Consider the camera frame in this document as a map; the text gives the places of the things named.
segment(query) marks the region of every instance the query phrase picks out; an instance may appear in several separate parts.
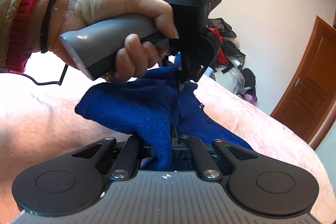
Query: red clothing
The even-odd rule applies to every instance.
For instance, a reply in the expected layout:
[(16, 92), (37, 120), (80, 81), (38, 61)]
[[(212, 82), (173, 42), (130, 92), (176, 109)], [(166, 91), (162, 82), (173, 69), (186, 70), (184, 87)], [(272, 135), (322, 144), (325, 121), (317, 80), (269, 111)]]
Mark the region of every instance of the red clothing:
[(25, 56), (29, 18), (37, 0), (21, 0), (9, 37), (6, 65), (9, 72), (23, 73), (30, 56)]
[[(221, 35), (219, 34), (218, 30), (215, 28), (209, 28), (220, 40), (220, 43), (223, 42)], [(229, 61), (227, 60), (226, 55), (223, 53), (222, 49), (219, 49), (219, 52), (217, 53), (217, 64), (218, 65), (224, 65), (227, 66), (229, 64)]]

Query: pink bedspread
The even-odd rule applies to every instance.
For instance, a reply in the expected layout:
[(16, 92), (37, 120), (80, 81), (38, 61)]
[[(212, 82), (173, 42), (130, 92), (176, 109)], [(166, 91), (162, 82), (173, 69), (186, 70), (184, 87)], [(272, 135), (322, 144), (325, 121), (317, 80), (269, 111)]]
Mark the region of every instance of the pink bedspread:
[[(92, 85), (70, 71), (62, 86), (35, 86), (17, 75), (0, 78), (0, 223), (16, 216), (11, 184), (23, 169), (105, 136), (127, 135), (84, 120), (74, 113)], [(315, 152), (285, 126), (228, 92), (207, 76), (195, 91), (205, 112), (246, 140), (257, 152), (300, 166), (312, 173), (320, 194), (311, 211), (323, 224), (336, 218), (336, 200), (327, 173)]]

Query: black cable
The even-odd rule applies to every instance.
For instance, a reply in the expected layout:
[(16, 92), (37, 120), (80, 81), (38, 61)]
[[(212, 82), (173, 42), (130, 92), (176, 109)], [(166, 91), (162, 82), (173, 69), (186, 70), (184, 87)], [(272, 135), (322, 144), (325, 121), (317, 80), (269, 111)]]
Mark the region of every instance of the black cable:
[(24, 73), (21, 74), (21, 73), (16, 73), (16, 72), (2, 72), (2, 71), (0, 71), (0, 73), (12, 73), (12, 74), (15, 74), (15, 75), (22, 75), (22, 76), (24, 76), (24, 77), (29, 78), (29, 79), (30, 79), (31, 81), (33, 81), (34, 84), (36, 84), (36, 85), (55, 85), (55, 84), (56, 84), (56, 85), (61, 85), (62, 82), (63, 82), (64, 76), (65, 76), (65, 73), (67, 72), (68, 66), (69, 66), (69, 65), (65, 64), (64, 69), (63, 69), (63, 72), (62, 72), (62, 75), (61, 75), (61, 78), (59, 79), (59, 81), (52, 81), (52, 82), (45, 82), (45, 83), (39, 83), (39, 82), (37, 82), (34, 78), (32, 78), (31, 76), (26, 75), (26, 74), (24, 74)]

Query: finger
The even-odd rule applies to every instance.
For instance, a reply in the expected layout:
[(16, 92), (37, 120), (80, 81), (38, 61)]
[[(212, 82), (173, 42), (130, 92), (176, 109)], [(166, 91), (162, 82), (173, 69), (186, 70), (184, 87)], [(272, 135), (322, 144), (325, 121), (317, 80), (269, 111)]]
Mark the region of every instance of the finger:
[(144, 42), (142, 45), (147, 53), (148, 68), (151, 68), (161, 60), (161, 57), (152, 43)]
[(125, 49), (135, 67), (133, 76), (143, 76), (148, 68), (148, 58), (147, 53), (136, 34), (130, 34), (126, 37)]
[(108, 82), (126, 82), (133, 77), (135, 66), (131, 61), (125, 48), (120, 49), (115, 56), (115, 72), (111, 75), (105, 75)]
[(128, 13), (152, 17), (157, 29), (169, 38), (179, 38), (172, 7), (163, 0), (126, 0)]
[(160, 60), (162, 60), (166, 56), (166, 50), (163, 49), (163, 48), (158, 48), (157, 52), (158, 52), (158, 54), (160, 56)]

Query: gray handle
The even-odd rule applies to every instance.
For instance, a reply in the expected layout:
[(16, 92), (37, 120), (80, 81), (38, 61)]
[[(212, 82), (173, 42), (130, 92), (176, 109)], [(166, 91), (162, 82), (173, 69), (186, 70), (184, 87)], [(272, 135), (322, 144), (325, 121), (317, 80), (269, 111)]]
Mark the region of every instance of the gray handle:
[(169, 47), (169, 39), (156, 29), (153, 20), (141, 14), (122, 15), (66, 32), (60, 40), (77, 67), (96, 80), (114, 70), (115, 54), (124, 47), (125, 38), (131, 33), (156, 47)]

